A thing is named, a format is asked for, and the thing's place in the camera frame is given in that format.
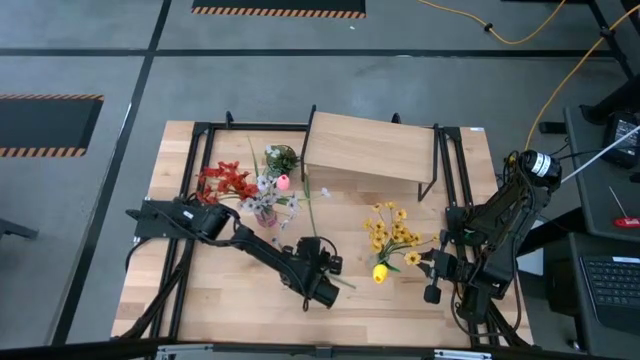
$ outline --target red object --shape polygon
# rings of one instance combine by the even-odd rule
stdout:
[[[239,162],[224,163],[219,162],[218,168],[205,168],[198,179],[200,185],[205,185],[202,192],[196,192],[198,200],[204,204],[216,204],[219,201],[218,196],[224,194],[238,195],[240,200],[245,200],[258,193],[258,186],[255,184],[247,184],[247,176],[249,172],[242,174],[238,172]],[[207,179],[218,180],[215,188],[207,184]]]
[[[640,228],[640,218],[620,218],[616,219],[613,224],[621,228],[637,229]]]

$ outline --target wooden shelf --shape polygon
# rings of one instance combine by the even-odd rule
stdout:
[[[304,162],[428,183],[433,175],[433,130],[316,112]]]

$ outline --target white cable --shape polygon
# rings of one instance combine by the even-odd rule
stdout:
[[[621,137],[620,139],[616,140],[613,144],[607,146],[604,150],[600,151],[598,153],[598,155],[592,157],[591,160],[587,161],[584,165],[580,166],[576,171],[572,172],[571,174],[567,175],[564,179],[562,179],[561,184],[564,184],[565,181],[571,179],[572,177],[576,176],[580,171],[586,169],[587,166],[591,165],[591,163],[593,163],[594,161],[598,160],[600,158],[600,156],[602,156],[604,153],[606,153],[607,151],[609,151],[612,148],[614,148],[616,145],[618,145],[621,142],[625,141],[629,136],[631,136],[631,135],[635,134],[636,132],[638,132],[638,130],[640,130],[640,126],[637,126],[630,133],[628,133],[627,135],[625,135],[625,136]]]

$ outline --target pink flower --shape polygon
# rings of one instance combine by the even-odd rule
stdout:
[[[289,189],[289,184],[290,181],[287,175],[281,175],[276,181],[276,186],[282,191]]]

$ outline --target keyboard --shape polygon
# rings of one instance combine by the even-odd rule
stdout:
[[[640,334],[640,259],[585,256],[580,263],[598,321]]]

